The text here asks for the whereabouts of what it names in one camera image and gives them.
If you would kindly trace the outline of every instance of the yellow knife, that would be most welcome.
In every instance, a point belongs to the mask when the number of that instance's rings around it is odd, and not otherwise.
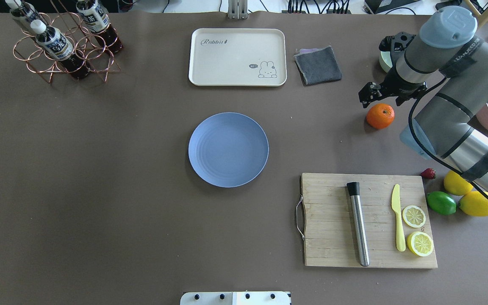
[[[404,240],[404,228],[402,228],[402,215],[400,214],[400,185],[395,184],[393,195],[391,196],[391,208],[395,211],[396,217],[396,248],[406,251],[406,242]]]

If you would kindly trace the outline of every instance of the black muddler tip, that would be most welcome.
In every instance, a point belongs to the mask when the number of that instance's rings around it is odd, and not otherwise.
[[[349,182],[347,184],[347,192],[350,196],[359,195],[359,182]]]

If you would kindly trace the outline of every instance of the strawberry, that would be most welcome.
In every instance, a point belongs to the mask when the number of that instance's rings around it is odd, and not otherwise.
[[[421,177],[425,179],[434,179],[436,178],[436,171],[432,168],[427,168],[421,173]]]

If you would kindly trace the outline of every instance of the yellow lemon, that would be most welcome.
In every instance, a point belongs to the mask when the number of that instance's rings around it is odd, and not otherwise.
[[[444,178],[446,191],[455,196],[463,196],[472,191],[473,187],[456,172],[450,170]]]
[[[404,222],[412,228],[420,228],[424,225],[427,217],[424,215],[424,211],[418,206],[407,206],[402,211],[402,219]]]
[[[432,237],[424,232],[413,232],[407,238],[408,249],[418,256],[428,256],[434,249]]]
[[[459,207],[470,216],[488,216],[488,199],[478,191],[471,191],[459,200]]]

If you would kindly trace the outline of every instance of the lemon slice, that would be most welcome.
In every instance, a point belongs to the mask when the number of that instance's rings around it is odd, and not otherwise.
[[[434,249],[432,238],[424,232],[413,232],[408,236],[408,248],[412,253],[419,256],[428,256]]]
[[[420,228],[424,225],[427,217],[424,215],[423,210],[418,206],[407,206],[402,211],[402,219],[404,222],[412,228]]]

